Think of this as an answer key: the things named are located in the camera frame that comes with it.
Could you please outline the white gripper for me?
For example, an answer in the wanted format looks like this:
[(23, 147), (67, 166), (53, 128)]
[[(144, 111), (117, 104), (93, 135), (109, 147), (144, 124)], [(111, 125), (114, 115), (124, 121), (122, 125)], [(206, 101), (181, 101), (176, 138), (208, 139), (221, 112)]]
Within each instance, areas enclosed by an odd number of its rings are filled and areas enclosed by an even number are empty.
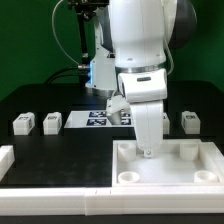
[(145, 158), (153, 156), (163, 140), (163, 102), (152, 101), (129, 105), (126, 99), (117, 95), (107, 100), (106, 116), (112, 125), (121, 124), (121, 112), (131, 115), (138, 147), (144, 151)]

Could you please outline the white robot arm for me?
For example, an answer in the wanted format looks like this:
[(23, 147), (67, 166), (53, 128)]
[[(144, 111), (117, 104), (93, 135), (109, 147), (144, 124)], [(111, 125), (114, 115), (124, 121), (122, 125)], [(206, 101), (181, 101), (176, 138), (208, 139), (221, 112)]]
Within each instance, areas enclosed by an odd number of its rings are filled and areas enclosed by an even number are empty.
[(109, 90), (107, 117), (121, 123), (128, 110), (138, 148), (150, 158), (163, 140), (163, 100), (170, 51), (184, 46), (195, 32), (197, 17), (191, 0), (86, 0), (99, 37), (93, 88)]

